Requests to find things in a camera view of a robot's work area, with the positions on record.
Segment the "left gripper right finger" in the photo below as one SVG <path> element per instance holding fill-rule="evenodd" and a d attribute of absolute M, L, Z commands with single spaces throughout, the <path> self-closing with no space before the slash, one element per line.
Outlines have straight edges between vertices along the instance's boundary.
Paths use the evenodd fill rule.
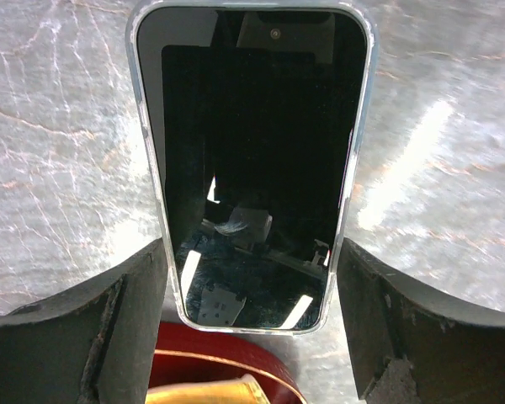
<path fill-rule="evenodd" d="M 505 312 L 424 284 L 350 239 L 337 277 L 359 399 L 505 403 Z"/>

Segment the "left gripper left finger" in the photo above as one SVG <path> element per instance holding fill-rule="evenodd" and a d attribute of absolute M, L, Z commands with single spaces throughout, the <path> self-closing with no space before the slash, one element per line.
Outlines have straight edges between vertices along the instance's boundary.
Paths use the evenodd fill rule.
<path fill-rule="evenodd" d="M 0 403 L 142 403 L 162 316 L 162 240 L 0 316 Z"/>

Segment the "black phone clear case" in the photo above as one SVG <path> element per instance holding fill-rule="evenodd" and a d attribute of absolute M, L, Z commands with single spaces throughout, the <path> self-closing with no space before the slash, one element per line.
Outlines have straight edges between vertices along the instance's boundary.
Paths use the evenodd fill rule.
<path fill-rule="evenodd" d="M 320 328 L 378 50 L 354 1 L 142 1 L 125 42 L 178 315 Z"/>

